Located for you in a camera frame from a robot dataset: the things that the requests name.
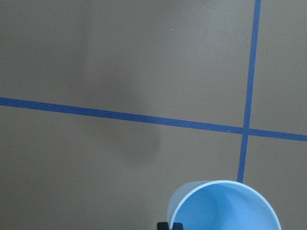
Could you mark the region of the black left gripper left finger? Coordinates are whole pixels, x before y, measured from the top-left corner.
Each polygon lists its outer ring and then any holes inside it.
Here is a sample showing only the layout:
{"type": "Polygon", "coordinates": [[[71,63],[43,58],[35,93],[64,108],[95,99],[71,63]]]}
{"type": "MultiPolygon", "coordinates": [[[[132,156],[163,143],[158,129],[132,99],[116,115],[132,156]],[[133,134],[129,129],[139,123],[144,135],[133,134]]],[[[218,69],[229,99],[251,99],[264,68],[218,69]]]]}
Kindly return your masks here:
{"type": "Polygon", "coordinates": [[[157,230],[169,230],[169,226],[167,222],[158,222],[157,230]]]}

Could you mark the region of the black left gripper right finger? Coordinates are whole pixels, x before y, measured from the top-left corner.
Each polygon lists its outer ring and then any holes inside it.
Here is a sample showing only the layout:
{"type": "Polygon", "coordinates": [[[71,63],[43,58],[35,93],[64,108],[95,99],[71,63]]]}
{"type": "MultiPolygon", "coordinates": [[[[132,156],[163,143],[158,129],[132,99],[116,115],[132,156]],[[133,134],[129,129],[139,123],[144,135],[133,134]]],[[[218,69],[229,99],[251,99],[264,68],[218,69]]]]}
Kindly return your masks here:
{"type": "Polygon", "coordinates": [[[172,230],[183,230],[182,223],[173,223],[172,230]]]}

